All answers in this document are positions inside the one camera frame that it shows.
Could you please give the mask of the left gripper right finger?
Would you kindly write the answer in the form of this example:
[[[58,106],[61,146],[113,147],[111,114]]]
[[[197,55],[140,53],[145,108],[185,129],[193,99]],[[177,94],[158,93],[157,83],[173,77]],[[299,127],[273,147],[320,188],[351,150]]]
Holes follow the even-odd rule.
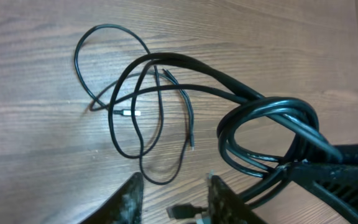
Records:
[[[217,175],[208,179],[208,214],[211,223],[266,224]]]

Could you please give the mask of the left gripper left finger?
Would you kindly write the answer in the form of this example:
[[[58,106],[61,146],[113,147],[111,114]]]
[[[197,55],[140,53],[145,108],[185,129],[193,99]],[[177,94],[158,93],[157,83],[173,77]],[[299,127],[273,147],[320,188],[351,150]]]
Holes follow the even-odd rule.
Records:
[[[141,224],[144,180],[135,172],[81,224]]]

